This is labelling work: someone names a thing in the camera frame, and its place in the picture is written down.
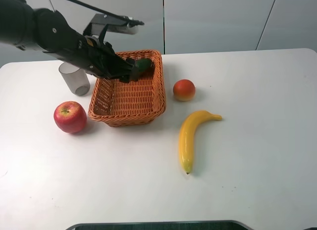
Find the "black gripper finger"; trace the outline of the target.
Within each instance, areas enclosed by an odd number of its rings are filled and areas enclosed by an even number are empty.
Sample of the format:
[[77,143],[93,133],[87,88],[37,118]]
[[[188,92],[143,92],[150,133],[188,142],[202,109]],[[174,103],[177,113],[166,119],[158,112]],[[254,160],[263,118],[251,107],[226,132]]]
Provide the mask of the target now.
[[132,69],[135,66],[135,60],[137,59],[133,59],[131,57],[127,58],[124,60],[124,65],[123,65],[123,69]]
[[129,82],[136,82],[139,80],[140,77],[140,70],[138,67],[133,67],[131,71],[127,75],[124,75],[119,78],[120,82],[129,83]]

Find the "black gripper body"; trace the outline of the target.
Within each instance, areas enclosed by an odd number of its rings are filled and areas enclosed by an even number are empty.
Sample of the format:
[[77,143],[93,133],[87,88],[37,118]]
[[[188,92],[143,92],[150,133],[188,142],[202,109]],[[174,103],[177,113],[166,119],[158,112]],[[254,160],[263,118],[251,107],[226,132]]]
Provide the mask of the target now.
[[43,52],[104,79],[123,79],[124,60],[110,43],[100,43],[73,30],[58,11],[35,11],[35,41]]

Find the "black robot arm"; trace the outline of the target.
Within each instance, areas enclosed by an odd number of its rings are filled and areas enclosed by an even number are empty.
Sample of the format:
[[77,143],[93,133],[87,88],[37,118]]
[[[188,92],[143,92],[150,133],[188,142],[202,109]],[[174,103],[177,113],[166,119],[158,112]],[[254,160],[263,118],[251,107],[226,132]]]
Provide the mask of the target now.
[[123,58],[105,41],[106,32],[135,34],[144,22],[116,15],[78,0],[96,11],[82,34],[57,10],[33,9],[26,0],[0,0],[0,41],[20,50],[37,50],[70,63],[97,78],[137,81],[152,65],[149,58]]

